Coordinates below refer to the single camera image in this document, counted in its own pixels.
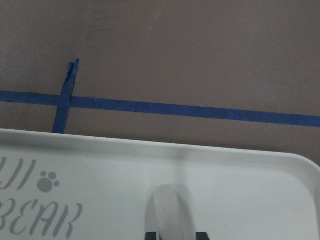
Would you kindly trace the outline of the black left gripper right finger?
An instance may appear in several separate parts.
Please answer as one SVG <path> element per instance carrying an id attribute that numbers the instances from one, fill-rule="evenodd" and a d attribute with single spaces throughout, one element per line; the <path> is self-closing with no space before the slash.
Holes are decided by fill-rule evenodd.
<path id="1" fill-rule="evenodd" d="M 196 240 L 209 240 L 209 235 L 206 232 L 197 232 Z"/>

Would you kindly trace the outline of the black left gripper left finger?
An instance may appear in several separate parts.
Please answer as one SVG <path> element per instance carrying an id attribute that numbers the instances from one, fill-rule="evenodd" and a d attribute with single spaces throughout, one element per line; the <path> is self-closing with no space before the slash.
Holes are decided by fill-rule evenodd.
<path id="1" fill-rule="evenodd" d="M 145 240 L 157 240 L 157 233 L 156 232 L 146 232 L 145 233 Z"/>

